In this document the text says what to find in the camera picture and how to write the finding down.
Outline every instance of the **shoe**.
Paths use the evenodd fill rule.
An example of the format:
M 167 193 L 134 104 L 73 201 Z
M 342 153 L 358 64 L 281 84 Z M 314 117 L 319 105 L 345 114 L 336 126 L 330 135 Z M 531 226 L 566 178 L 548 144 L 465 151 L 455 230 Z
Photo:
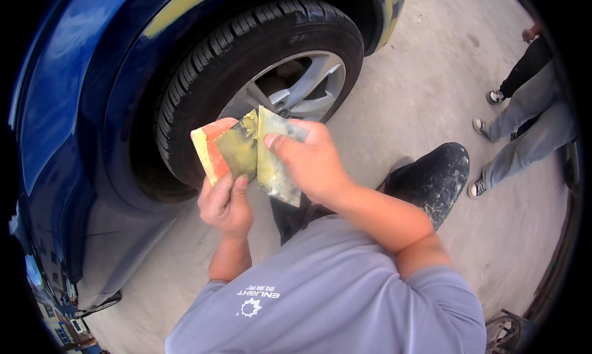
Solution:
M 483 193 L 487 191 L 487 187 L 485 187 L 485 182 L 483 181 L 483 177 L 479 177 L 478 180 L 471 183 L 471 185 L 467 188 L 467 192 L 469 197 L 475 198 L 483 195 Z
M 489 135 L 487 134 L 487 123 L 484 120 L 479 118 L 473 119 L 473 128 L 475 128 L 480 135 L 489 138 Z
M 387 181 L 389 180 L 389 177 L 391 176 L 391 174 L 393 172 L 395 172 L 399 168 L 402 168 L 406 165 L 413 163 L 414 161 L 415 161 L 415 159 L 411 158 L 410 156 L 406 156 L 406 157 L 403 157 L 403 158 L 397 160 L 395 162 L 395 164 L 393 164 L 393 166 L 391 167 L 391 170 L 389 170 L 389 173 L 387 174 L 387 178 L 385 178 L 384 181 L 382 181 L 382 183 L 376 188 L 376 190 L 379 191 L 382 188 L 382 186 L 387 185 Z
M 408 164 L 411 164 L 414 161 L 415 161 L 415 159 L 411 158 L 410 156 L 403 157 L 403 158 L 397 160 L 395 162 L 395 164 L 393 164 L 393 166 L 391 167 L 391 170 L 388 174 L 390 175 L 391 173 L 395 172 L 397 169 L 402 168 Z
M 504 94 L 501 93 L 501 91 L 499 90 L 487 92 L 485 94 L 485 98 L 487 99 L 487 102 L 491 105 L 499 104 L 500 102 L 506 99 Z

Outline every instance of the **black pants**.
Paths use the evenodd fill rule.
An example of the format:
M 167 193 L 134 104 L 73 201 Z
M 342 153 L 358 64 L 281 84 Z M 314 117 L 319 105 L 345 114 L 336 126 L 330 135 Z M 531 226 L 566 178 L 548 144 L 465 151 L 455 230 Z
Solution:
M 543 66 L 553 58 L 551 48 L 544 36 L 539 36 L 526 49 L 524 55 L 518 60 L 508 77 L 503 81 L 499 90 L 504 94 L 505 98 L 512 97 L 514 92 L 527 80 L 534 77 Z M 518 128 L 516 137 L 521 136 L 524 132 L 532 127 L 538 120 L 540 114 L 531 118 Z
M 441 145 L 413 163 L 397 169 L 385 181 L 385 194 L 410 202 L 432 220 L 438 230 L 461 195 L 469 176 L 469 154 L 460 143 Z M 334 212 L 310 207 L 302 195 L 300 208 L 270 198 L 273 219 L 285 244 L 309 222 Z

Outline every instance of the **hand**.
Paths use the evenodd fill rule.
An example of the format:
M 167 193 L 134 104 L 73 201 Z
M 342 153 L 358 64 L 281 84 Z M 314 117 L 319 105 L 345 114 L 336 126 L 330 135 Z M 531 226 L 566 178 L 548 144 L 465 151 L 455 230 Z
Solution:
M 223 236 L 246 239 L 253 224 L 253 210 L 247 201 L 248 176 L 243 174 L 233 181 L 229 171 L 213 187 L 207 177 L 203 183 L 197 200 L 201 219 Z
M 537 34 L 532 29 L 525 29 L 524 32 L 522 32 L 522 40 L 530 44 L 530 42 L 535 39 L 536 35 Z
M 288 168 L 296 185 L 310 201 L 331 208 L 331 204 L 355 186 L 345 172 L 329 130 L 322 123 L 290 119 L 308 131 L 304 143 L 286 136 L 266 135 L 265 146 Z

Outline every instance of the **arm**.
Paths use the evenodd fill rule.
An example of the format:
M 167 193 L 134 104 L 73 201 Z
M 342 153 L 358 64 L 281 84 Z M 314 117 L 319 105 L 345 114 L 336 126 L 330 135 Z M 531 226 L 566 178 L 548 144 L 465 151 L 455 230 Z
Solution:
M 264 142 L 311 201 L 341 214 L 395 253 L 403 276 L 431 265 L 452 264 L 421 209 L 356 185 L 345 172 L 325 125 L 291 121 L 308 130 L 304 143 L 277 135 L 265 136 Z
M 203 181 L 198 205 L 202 220 L 220 231 L 218 247 L 208 267 L 208 277 L 230 282 L 251 267 L 247 235 L 253 224 L 253 211 L 247 202 L 246 175 L 235 181 L 230 172 L 211 187 Z

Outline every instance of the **jeans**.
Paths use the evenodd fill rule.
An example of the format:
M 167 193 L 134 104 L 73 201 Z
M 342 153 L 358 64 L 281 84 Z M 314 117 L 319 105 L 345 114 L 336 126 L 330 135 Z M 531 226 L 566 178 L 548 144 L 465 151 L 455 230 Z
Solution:
M 390 173 L 385 180 L 384 193 L 409 202 L 430 217 L 438 230 L 461 195 L 469 176 L 469 154 L 460 143 L 449 142 L 422 156 L 411 164 Z M 285 244 L 308 222 L 335 214 L 319 207 L 310 213 L 310 200 L 302 195 L 300 208 L 270 198 L 273 219 Z
M 514 96 L 514 92 L 522 86 L 527 80 L 534 77 L 543 66 L 553 58 L 551 48 L 544 36 L 539 36 L 532 41 L 524 55 L 518 60 L 512 71 L 505 81 L 499 87 L 499 90 L 506 98 Z M 530 118 L 518 130 L 516 136 L 522 136 L 530 127 L 532 127 L 538 120 L 539 115 Z
M 488 137 L 497 142 L 538 114 L 541 117 L 525 134 L 504 146 L 483 168 L 485 187 L 494 188 L 575 138 L 575 121 L 553 61 L 518 88 L 506 109 L 489 125 Z

